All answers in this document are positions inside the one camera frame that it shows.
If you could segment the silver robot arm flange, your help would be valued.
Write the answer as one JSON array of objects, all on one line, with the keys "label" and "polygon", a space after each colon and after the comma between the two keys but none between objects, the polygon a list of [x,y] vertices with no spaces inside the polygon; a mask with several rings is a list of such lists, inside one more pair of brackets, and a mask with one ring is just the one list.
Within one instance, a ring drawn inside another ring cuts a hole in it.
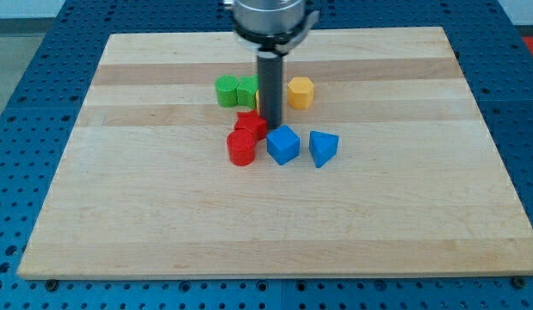
[{"label": "silver robot arm flange", "polygon": [[223,0],[238,41],[261,57],[283,57],[306,39],[320,11],[304,0]]}]

